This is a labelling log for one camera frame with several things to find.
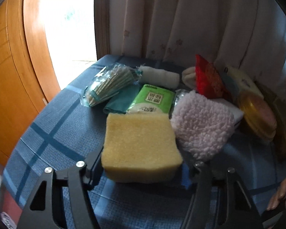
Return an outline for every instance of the teal cloth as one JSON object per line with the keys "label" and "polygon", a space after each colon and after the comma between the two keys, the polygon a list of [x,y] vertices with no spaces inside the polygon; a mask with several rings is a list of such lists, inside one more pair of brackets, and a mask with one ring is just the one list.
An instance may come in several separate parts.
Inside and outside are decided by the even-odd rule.
{"label": "teal cloth", "polygon": [[125,114],[133,100],[136,98],[140,89],[139,84],[131,84],[126,86],[117,95],[109,100],[107,105],[104,107],[103,112],[106,114]]}

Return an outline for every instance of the blue plaid tablecloth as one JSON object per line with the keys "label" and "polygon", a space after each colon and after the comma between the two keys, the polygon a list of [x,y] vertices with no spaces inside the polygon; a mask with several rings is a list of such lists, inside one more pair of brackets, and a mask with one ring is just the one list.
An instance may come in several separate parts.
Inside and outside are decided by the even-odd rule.
{"label": "blue plaid tablecloth", "polygon": [[[22,135],[3,172],[3,183],[20,207],[24,207],[39,176],[48,166],[61,170],[84,160],[104,139],[106,115],[103,104],[93,108],[80,104],[79,93],[104,66],[115,62],[132,67],[146,64],[181,73],[182,67],[148,59],[107,55],[63,89],[36,117]],[[286,162],[278,163],[273,146],[264,146],[239,132],[235,133],[211,162],[217,169],[234,167],[242,177],[258,210],[266,204],[286,175]],[[89,192],[102,229],[180,228],[191,193],[188,169],[170,184],[121,184],[101,177]],[[63,189],[68,228],[74,228],[68,189]],[[213,228],[217,189],[212,190],[210,219]]]}

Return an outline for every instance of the round plastic container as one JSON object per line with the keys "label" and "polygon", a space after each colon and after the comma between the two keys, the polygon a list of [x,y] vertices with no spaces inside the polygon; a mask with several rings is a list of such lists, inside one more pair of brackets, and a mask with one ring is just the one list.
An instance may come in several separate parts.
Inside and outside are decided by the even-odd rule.
{"label": "round plastic container", "polygon": [[260,96],[247,91],[240,94],[237,102],[253,133],[266,142],[272,141],[277,121],[269,105]]}

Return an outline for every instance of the pink fluffy cloth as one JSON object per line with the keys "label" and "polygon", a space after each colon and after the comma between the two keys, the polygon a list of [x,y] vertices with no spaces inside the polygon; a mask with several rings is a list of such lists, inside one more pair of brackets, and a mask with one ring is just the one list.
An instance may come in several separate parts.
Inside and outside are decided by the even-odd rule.
{"label": "pink fluffy cloth", "polygon": [[175,106],[171,124],[183,150],[195,159],[210,160],[234,133],[227,106],[191,91]]}

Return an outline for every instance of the light blue cloth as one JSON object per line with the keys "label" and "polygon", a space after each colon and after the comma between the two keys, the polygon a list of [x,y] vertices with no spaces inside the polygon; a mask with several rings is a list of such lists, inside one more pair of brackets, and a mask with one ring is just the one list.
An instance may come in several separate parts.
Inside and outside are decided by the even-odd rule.
{"label": "light blue cloth", "polygon": [[232,97],[238,97],[239,95],[239,88],[233,78],[228,76],[225,72],[220,73],[220,77],[225,85],[226,89],[231,93]]}
{"label": "light blue cloth", "polygon": [[139,84],[131,84],[123,88],[117,95],[112,97],[104,107],[104,113],[125,114],[133,100],[140,91]]}

